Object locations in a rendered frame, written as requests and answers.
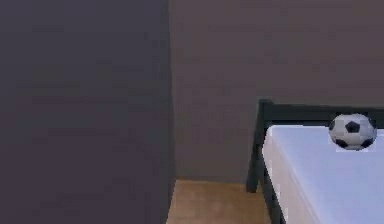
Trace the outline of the black framed white bed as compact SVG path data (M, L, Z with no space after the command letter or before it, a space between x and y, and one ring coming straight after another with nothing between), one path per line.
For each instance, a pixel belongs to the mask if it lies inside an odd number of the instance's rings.
M374 123L374 143L345 150L328 126L340 114ZM246 190L263 192L271 224L384 224L384 108L275 104L262 99Z

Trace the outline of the black and white football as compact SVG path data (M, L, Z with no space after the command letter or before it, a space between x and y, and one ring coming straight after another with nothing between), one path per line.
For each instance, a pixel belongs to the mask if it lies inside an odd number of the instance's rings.
M345 150L360 151L371 146L377 136L372 120L363 114L340 114L328 126L331 140Z

